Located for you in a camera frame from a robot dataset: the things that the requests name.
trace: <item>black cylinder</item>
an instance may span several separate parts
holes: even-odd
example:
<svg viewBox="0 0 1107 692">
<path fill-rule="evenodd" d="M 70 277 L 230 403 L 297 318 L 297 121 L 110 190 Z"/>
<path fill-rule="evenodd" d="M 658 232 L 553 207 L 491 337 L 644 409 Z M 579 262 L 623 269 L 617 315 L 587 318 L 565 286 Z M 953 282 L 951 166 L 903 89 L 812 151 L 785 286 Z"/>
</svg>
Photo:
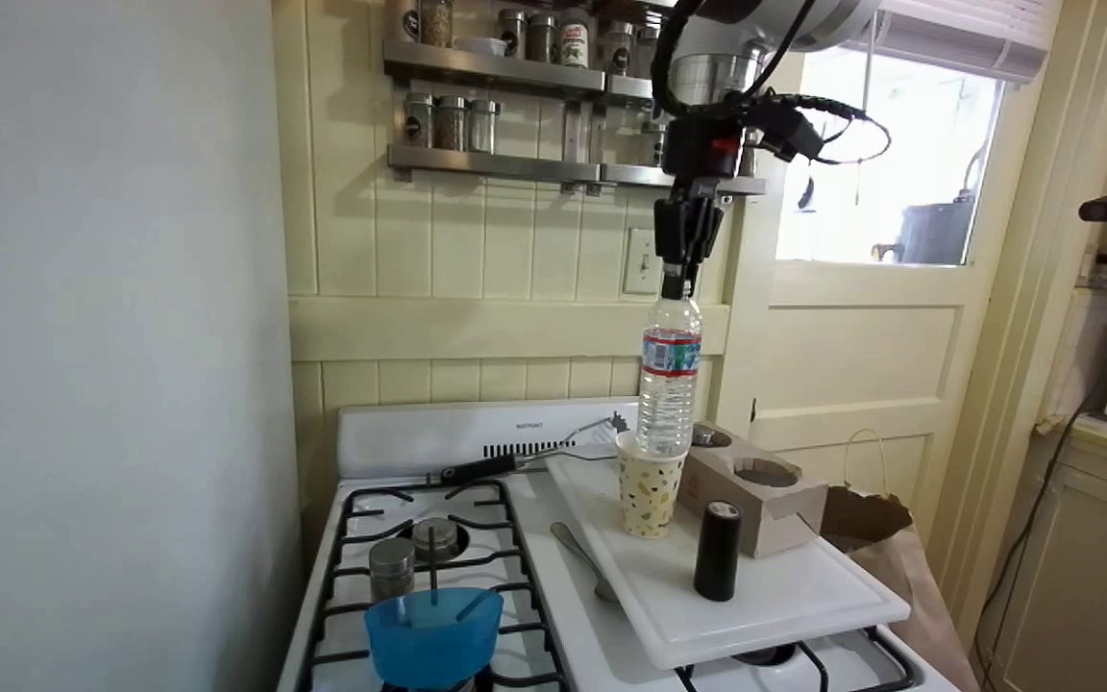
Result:
<svg viewBox="0 0 1107 692">
<path fill-rule="evenodd" d="M 733 505 L 706 505 L 701 532 L 697 594 L 702 601 L 731 601 L 739 581 L 740 515 Z"/>
</svg>

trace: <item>plastic water bottle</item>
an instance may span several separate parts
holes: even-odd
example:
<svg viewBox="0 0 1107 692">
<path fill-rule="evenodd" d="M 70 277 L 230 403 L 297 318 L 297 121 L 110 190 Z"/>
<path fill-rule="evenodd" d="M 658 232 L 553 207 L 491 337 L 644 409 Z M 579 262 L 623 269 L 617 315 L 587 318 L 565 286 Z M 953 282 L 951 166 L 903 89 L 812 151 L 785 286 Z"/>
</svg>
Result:
<svg viewBox="0 0 1107 692">
<path fill-rule="evenodd" d="M 697 427 L 702 315 L 683 290 L 669 290 L 643 330 L 643 388 L 633 459 L 683 463 Z"/>
</svg>

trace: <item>white cutting board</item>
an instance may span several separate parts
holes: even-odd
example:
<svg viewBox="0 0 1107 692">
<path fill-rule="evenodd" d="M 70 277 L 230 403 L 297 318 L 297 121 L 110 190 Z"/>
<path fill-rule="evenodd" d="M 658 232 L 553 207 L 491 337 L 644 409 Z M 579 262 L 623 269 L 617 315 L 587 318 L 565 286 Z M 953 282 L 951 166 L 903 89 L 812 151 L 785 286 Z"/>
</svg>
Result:
<svg viewBox="0 0 1107 692">
<path fill-rule="evenodd" d="M 661 537 L 629 537 L 611 463 L 551 459 L 551 474 L 575 535 L 594 553 L 633 635 L 661 670 L 908 620 L 908 602 L 894 594 L 821 537 L 767 558 L 740 558 L 733 601 L 702 601 L 693 588 L 701 553 L 701 520 L 693 512 L 678 506 Z"/>
</svg>

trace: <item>gas stove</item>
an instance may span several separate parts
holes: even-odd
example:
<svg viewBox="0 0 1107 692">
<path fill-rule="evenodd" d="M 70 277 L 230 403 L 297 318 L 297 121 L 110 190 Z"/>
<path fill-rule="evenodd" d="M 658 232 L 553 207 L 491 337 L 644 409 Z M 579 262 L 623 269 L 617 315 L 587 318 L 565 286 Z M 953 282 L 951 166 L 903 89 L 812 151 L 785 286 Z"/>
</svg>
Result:
<svg viewBox="0 0 1107 692">
<path fill-rule="evenodd" d="M 397 537 L 432 515 L 457 528 L 457 553 L 439 569 L 439 586 L 497 588 L 503 595 L 497 655 L 461 690 L 953 690 L 884 626 L 658 670 L 625 617 L 594 595 L 592 574 L 551 535 L 553 522 L 567 520 L 551 474 L 526 467 L 501 482 L 439 482 L 439 474 L 483 459 L 483 450 L 543 450 L 546 467 L 558 467 L 558 454 L 608 459 L 611 440 L 592 433 L 608 421 L 633 423 L 633 401 L 344 409 L 337 431 L 342 485 L 275 690 L 387 690 L 371 674 L 364 642 L 364 558 L 371 544 Z"/>
</svg>

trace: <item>burner grate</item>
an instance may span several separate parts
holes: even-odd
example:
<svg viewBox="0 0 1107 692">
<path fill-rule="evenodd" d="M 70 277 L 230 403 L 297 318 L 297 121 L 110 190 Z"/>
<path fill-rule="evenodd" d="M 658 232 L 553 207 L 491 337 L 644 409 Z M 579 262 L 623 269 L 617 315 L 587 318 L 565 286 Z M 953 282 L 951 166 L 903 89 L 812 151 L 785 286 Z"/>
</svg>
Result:
<svg viewBox="0 0 1107 692">
<path fill-rule="evenodd" d="M 503 586 L 489 586 L 491 594 L 510 594 L 510 595 L 526 595 L 526 624 L 503 624 L 501 626 L 501 642 L 503 637 L 539 637 L 543 650 L 551 655 L 551 670 L 543 674 L 530 674 L 530 677 L 516 677 L 516 674 L 501 674 L 501 670 L 483 670 L 476 677 L 476 690 L 567 690 L 567 674 L 565 674 L 565 661 L 553 645 L 553 631 L 551 631 L 551 610 L 546 610 L 546 601 L 543 601 L 543 588 L 539 588 L 539 577 L 534 577 L 534 567 L 530 567 L 530 553 L 526 553 L 526 544 L 524 544 L 524 532 L 517 532 L 517 520 L 516 520 L 516 506 L 510 506 L 510 497 L 501 482 L 476 482 L 476 485 L 405 485 L 405 488 L 359 488 L 348 491 L 334 512 L 334 528 L 337 528 L 337 544 L 334 544 L 334 553 L 318 577 L 318 617 L 314 617 L 314 626 L 310 626 L 310 642 L 324 642 L 325 635 L 325 620 L 334 617 L 360 617 L 368 610 L 368 601 L 353 601 L 353 602 L 334 602 L 334 581 L 337 577 L 359 577 L 364 581 L 368 577 L 368 567 L 342 567 L 344 551 L 348 545 L 368 545 L 368 544 L 379 544 L 379 537 L 392 537 L 405 532 L 407 515 L 397 520 L 397 528 L 385 528 L 385 532 L 368 532 L 368 535 L 348 535 L 348 522 L 353 520 L 387 520 L 387 512 L 379 506 L 368 506 L 368 499 L 385 499 L 385 505 L 397 505 L 397 506 L 416 506 L 416 497 L 421 491 L 441 491 L 441 499 L 457 499 L 465 491 L 483 491 L 479 499 L 465 505 L 465 506 L 501 506 L 503 520 L 491 522 L 491 520 L 465 520 L 457 512 L 448 512 L 448 520 L 457 528 L 469 528 L 469 532 L 497 532 L 506 537 L 506 545 L 497 545 L 489 553 L 476 553 L 476 558 L 453 558 L 447 567 L 439 567 L 439 574 L 465 574 L 465 569 L 483 569 L 483 567 L 517 567 L 517 569 L 506 569 L 506 581 Z M 301 690 L 309 692 L 310 679 L 314 679 L 314 670 L 318 664 L 342 664 L 342 661 L 368 661 L 368 650 L 364 645 L 353 645 L 353 650 L 318 650 L 318 645 L 309 645 L 309 658 L 303 658 L 303 670 L 301 670 Z"/>
</svg>

